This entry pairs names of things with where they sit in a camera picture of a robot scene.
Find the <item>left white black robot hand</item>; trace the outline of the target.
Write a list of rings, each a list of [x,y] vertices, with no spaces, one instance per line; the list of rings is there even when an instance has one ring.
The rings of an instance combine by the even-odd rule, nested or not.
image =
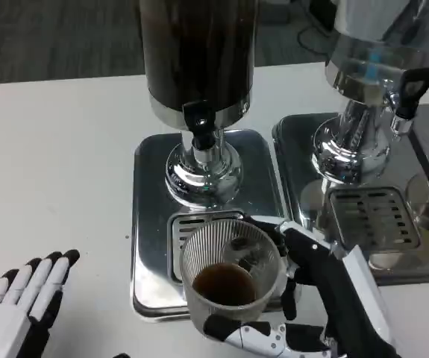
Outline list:
[[[35,257],[0,277],[0,357],[41,357],[63,299],[76,249]]]

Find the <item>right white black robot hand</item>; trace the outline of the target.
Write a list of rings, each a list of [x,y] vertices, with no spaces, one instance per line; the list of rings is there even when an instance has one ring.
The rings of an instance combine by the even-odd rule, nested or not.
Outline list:
[[[318,289],[328,323],[273,328],[266,321],[243,323],[214,313],[203,325],[205,336],[265,357],[398,356],[383,299],[360,247],[346,252],[280,217],[244,220],[286,248],[297,265],[294,281]]]

